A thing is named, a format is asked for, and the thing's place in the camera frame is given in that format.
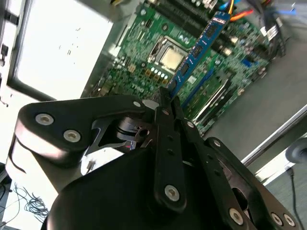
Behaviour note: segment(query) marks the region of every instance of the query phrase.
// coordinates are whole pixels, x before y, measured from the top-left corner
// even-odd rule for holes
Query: motherboard
[[[145,2],[137,8],[106,74],[101,73],[102,60],[98,59],[93,72],[102,77],[92,96],[131,94],[152,99],[160,86],[167,87],[213,16],[195,7],[193,1],[177,1],[189,8],[189,15],[167,3]],[[259,29],[240,19],[228,23],[202,56],[177,94],[186,118],[197,125],[201,135],[252,82],[265,75],[266,48]]]

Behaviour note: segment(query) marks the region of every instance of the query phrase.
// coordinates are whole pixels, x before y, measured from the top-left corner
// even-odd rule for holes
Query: tangled wires
[[[22,190],[25,195],[21,195],[18,190]],[[15,187],[15,193],[27,201],[27,204],[24,206],[24,209],[28,212],[34,214],[34,217],[41,223],[44,222],[45,218],[48,216],[49,211],[46,208],[43,200],[40,197],[36,197],[33,193],[29,192],[25,188]]]

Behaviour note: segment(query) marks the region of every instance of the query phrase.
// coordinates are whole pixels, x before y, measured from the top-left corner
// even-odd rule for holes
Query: screw
[[[216,146],[218,146],[218,147],[221,146],[221,143],[220,143],[218,140],[213,140],[213,143],[214,143]]]
[[[142,9],[141,10],[141,15],[143,16],[143,15],[145,15],[146,14],[146,10],[145,9]]]
[[[140,106],[141,106],[141,104],[138,103],[138,102],[133,102],[133,104],[134,104],[135,106],[137,106],[137,107],[140,107]]]
[[[35,117],[35,121],[40,125],[49,126],[54,122],[54,119],[49,114],[39,114]]]
[[[279,216],[277,216],[275,213],[271,213],[271,216],[273,218],[273,220],[276,222],[276,224],[282,226],[283,225],[283,222],[282,220],[279,218]]]
[[[166,109],[163,109],[162,112],[165,114],[165,115],[169,115],[168,111]]]
[[[168,197],[168,199],[170,199],[171,201],[179,200],[179,192],[174,186],[168,184],[165,187],[164,192],[165,192],[165,195]]]
[[[243,225],[244,223],[243,218],[235,208],[232,207],[231,209],[229,209],[229,215],[231,219],[234,220],[235,223],[237,223],[238,225]]]
[[[190,122],[190,121],[188,121],[187,124],[188,124],[188,126],[190,126],[191,128],[194,127],[194,124],[193,124],[192,122]]]
[[[76,130],[69,129],[64,132],[64,138],[69,142],[75,143],[81,139],[81,135]]]
[[[287,214],[284,214],[283,216],[284,216],[284,218],[286,219],[286,221],[287,221],[287,223],[288,223],[289,225],[291,225],[292,227],[295,226],[295,223],[294,223],[294,221],[291,219],[291,217],[289,217]]]

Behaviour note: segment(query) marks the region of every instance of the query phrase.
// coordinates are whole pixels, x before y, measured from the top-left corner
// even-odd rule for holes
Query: cpu socket
[[[168,36],[162,36],[150,52],[148,62],[155,63],[174,74],[187,54],[178,42]]]

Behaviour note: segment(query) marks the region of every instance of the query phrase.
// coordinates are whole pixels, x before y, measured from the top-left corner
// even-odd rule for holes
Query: pcie slot
[[[200,121],[203,126],[206,126],[213,118],[215,118],[216,114],[224,107],[224,105],[230,100],[233,96],[236,88],[231,89],[229,92],[223,95],[223,98],[220,99],[217,105]]]
[[[223,94],[231,86],[231,80],[227,79],[224,84],[216,91],[216,93],[210,98],[206,105],[200,110],[197,116],[193,119],[196,123],[200,122],[206,114],[211,110],[214,104],[223,96]]]

